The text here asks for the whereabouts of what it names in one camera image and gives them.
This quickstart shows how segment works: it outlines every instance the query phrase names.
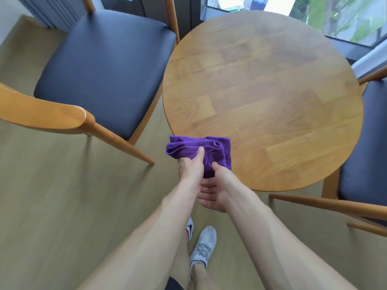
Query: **purple microfiber cloth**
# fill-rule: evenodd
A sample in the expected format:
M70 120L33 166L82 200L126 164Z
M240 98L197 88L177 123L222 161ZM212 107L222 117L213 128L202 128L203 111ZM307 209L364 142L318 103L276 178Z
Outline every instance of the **purple microfiber cloth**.
M215 176L215 171L211 167L212 162L217 162L220 166L231 170L231 143L230 139L226 137L170 136L170 143L167 144L165 153L177 160L180 158L190 158L192 160L200 146L204 147L203 178Z

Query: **foot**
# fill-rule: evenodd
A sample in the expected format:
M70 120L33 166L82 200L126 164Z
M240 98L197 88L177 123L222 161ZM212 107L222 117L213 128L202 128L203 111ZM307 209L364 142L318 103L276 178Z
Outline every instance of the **foot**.
M191 272L192 266L195 263L202 263L207 268L208 260L214 252L216 245L216 230L213 226L207 226L200 234L195 249L193 250L190 261L191 261Z
M190 219L188 220L188 223L185 227L185 230L187 231L187 237L188 237L188 241L191 240L192 238L192 233L194 232L194 222L192 221L192 218L190 217Z

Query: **dark blue cushioned seat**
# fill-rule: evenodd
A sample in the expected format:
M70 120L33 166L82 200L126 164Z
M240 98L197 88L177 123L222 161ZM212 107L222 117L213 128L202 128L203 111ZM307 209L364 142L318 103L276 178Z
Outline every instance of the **dark blue cushioned seat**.
M363 102L363 127L341 168L339 198L387 206L387 81L369 82ZM387 221L371 221L387 226Z
M127 140L155 97L175 39L162 22L96 11L68 34L44 69L34 96L80 106Z

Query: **wooden chair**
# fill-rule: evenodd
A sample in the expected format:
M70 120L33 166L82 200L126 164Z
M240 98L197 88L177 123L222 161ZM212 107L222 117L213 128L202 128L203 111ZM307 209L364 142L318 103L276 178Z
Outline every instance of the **wooden chair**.
M162 77L180 42L173 0L162 22L82 0L81 18L47 63L34 91L0 83L0 119L40 131L95 136L143 160L134 145L162 92Z
M278 199L347 214L366 224L349 227L387 237L387 68L359 78L364 117L359 141L351 156L325 178L321 198L270 194Z

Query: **glass window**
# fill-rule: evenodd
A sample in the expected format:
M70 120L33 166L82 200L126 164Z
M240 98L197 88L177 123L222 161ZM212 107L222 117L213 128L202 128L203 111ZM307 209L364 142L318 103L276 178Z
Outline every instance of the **glass window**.
M377 44L387 31L387 0L207 0L207 5L288 15L325 35L366 46Z

